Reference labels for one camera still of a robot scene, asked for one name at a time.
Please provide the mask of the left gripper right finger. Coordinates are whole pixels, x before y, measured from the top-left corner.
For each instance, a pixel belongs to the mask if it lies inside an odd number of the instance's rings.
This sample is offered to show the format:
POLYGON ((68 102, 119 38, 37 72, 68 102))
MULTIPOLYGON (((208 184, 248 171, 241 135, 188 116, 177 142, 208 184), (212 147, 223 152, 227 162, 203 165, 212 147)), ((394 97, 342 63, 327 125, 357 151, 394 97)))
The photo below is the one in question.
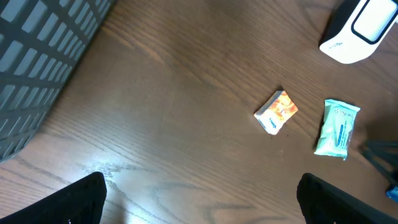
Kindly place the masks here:
POLYGON ((297 186, 297 200, 307 223, 397 224, 393 218, 311 173, 297 186))

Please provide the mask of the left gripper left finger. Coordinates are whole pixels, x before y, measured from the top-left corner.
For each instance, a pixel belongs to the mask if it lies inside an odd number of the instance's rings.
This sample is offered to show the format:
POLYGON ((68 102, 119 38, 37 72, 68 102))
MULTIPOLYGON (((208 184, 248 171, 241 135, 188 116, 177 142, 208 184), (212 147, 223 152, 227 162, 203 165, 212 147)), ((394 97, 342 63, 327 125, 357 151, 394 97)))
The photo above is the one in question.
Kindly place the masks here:
POLYGON ((1 219, 1 224, 99 224, 106 199, 104 175, 94 172, 1 219))

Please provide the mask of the blue Oreo cookie pack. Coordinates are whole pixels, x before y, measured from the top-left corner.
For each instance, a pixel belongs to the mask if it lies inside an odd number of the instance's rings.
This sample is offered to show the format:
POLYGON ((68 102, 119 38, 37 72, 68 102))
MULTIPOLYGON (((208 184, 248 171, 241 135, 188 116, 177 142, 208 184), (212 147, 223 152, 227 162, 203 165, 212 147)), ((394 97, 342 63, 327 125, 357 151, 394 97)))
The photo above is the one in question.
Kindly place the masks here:
POLYGON ((398 203, 398 186, 390 185, 386 190, 386 195, 388 198, 395 201, 395 203, 398 203))

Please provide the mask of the teal green snack packet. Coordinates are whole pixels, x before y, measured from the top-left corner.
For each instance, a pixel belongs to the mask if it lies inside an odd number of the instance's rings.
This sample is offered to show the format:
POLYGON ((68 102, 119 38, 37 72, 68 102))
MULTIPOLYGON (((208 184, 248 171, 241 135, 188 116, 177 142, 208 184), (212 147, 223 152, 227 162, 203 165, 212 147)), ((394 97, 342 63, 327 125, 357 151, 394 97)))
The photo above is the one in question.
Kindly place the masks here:
POLYGON ((314 154, 319 156, 348 156, 356 115, 361 108, 339 100, 326 99, 323 125, 314 154))

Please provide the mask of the small orange snack box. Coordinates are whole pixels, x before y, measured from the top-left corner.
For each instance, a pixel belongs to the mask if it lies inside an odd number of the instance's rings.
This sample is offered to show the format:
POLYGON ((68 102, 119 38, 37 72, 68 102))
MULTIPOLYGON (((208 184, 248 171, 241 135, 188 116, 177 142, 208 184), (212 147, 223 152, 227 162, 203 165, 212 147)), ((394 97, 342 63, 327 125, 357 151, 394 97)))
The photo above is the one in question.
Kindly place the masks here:
POLYGON ((254 117, 268 134, 276 135, 283 125, 298 111, 286 91, 276 91, 260 107, 254 117))

